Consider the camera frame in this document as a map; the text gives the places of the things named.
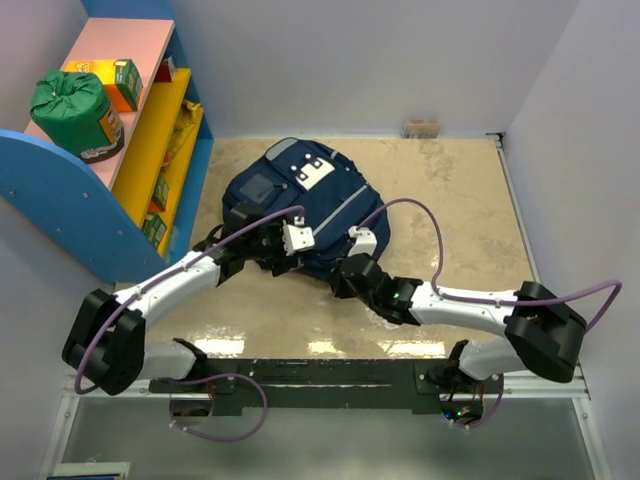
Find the navy blue school backpack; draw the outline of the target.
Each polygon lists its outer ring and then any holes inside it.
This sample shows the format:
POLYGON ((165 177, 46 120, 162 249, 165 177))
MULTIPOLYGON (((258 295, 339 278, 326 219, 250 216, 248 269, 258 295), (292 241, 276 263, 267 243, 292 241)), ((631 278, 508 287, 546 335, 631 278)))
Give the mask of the navy blue school backpack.
POLYGON ((348 230, 384 205, 352 160, 320 142, 294 137, 272 145, 230 181, 222 197, 223 219, 245 201, 266 214, 304 207, 315 248, 303 253, 298 271, 321 281, 351 249, 348 230))

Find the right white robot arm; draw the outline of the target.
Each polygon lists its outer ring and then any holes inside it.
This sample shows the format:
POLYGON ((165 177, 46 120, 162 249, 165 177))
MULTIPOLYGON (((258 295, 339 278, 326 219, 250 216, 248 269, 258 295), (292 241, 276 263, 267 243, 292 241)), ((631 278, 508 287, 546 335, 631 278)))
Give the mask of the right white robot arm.
POLYGON ((450 325, 491 334, 462 341, 445 369, 448 386, 469 392, 493 375, 529 370, 557 383, 574 376, 586 334, 583 317, 539 283, 517 290, 479 292, 392 277, 366 253, 343 259, 329 276, 334 297, 357 298, 396 325, 450 325))

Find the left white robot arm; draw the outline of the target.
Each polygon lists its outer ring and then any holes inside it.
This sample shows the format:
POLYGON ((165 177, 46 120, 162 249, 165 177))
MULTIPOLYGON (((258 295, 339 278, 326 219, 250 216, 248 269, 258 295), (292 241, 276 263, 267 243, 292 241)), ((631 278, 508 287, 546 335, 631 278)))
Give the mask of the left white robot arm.
POLYGON ((176 264, 114 293, 92 291, 62 350, 76 372, 75 392, 115 396, 143 379, 200 390, 207 380, 206 354, 184 339, 150 342, 151 328, 187 300, 230 280, 246 262, 262 261, 278 276, 296 267, 313 244, 303 206, 266 214, 243 202, 176 264))

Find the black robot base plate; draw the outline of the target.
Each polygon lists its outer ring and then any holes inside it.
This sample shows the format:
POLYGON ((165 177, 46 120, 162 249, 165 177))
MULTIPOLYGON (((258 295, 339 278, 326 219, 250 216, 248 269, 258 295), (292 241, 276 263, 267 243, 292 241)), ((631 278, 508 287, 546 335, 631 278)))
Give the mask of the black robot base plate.
POLYGON ((409 410, 447 419, 480 418, 482 402, 504 383, 457 376, 445 359, 427 360, 249 360, 209 359, 198 385, 150 382, 153 394, 168 394, 176 412, 188 400, 211 404, 217 416, 245 408, 409 410))

